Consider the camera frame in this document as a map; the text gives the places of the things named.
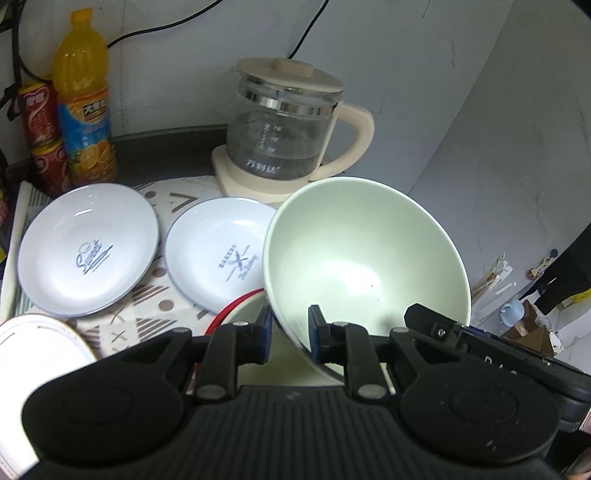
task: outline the red beverage can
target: red beverage can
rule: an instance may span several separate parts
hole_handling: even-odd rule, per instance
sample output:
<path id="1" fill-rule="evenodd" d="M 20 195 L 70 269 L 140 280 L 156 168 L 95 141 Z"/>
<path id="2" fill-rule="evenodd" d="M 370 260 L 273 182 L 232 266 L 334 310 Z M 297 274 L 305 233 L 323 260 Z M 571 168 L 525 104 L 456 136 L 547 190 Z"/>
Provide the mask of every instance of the red beverage can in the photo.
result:
<path id="1" fill-rule="evenodd" d="M 18 97 L 25 135 L 31 147 L 48 144 L 60 136 L 57 95 L 51 83 L 27 82 L 18 89 Z"/>
<path id="2" fill-rule="evenodd" d="M 66 147 L 61 138 L 34 148 L 33 159 L 50 195 L 58 196 L 72 188 Z"/>

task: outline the orange juice bottle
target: orange juice bottle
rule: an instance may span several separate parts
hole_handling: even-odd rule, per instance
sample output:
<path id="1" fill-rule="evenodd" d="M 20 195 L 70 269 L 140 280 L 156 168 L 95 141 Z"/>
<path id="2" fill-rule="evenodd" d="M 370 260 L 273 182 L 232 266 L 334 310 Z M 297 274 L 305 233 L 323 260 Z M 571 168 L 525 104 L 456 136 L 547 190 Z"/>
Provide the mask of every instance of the orange juice bottle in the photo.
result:
<path id="1" fill-rule="evenodd" d="M 106 83 L 109 55 L 91 18 L 91 8 L 72 12 L 72 29 L 53 61 L 61 131 L 77 186 L 113 181 L 117 175 Z"/>

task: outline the brown dot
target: brown dot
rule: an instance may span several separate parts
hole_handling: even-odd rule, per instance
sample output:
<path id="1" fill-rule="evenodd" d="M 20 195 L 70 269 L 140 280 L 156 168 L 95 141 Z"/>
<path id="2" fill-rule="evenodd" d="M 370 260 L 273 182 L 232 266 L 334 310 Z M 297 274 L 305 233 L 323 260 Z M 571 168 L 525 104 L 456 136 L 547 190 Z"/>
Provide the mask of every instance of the brown dot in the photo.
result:
<path id="1" fill-rule="evenodd" d="M 154 277 L 163 277 L 166 275 L 166 269 L 162 267 L 158 267 L 152 270 L 152 275 Z"/>
<path id="2" fill-rule="evenodd" d="M 163 312 L 170 312 L 174 307 L 174 302 L 172 300 L 163 300 L 158 303 L 158 308 Z"/>

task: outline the orange cap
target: orange cap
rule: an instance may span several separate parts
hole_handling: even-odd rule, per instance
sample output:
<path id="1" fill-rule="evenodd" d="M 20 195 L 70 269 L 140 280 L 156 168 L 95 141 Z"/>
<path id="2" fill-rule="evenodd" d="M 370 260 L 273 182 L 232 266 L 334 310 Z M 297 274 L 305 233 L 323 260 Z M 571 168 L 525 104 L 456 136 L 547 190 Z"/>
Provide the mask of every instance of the orange cap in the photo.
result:
<path id="1" fill-rule="evenodd" d="M 70 23 L 78 23 L 78 22 L 85 22 L 92 19 L 92 9 L 91 8 L 83 8 L 82 10 L 76 10 L 72 12 L 70 16 Z"/>

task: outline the white bowl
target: white bowl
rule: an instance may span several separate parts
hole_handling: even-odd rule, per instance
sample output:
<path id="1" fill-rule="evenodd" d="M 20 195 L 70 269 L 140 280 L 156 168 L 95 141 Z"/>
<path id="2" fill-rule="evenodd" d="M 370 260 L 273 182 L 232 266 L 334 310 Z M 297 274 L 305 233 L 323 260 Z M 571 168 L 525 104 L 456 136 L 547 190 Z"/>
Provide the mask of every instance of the white bowl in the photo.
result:
<path id="1" fill-rule="evenodd" d="M 279 324 L 308 351 L 312 304 L 328 323 L 357 323 L 371 335 L 404 326 L 414 303 L 470 319 L 466 271 L 450 238 L 419 204 L 375 181 L 336 177 L 290 196 L 269 226 L 263 271 Z"/>

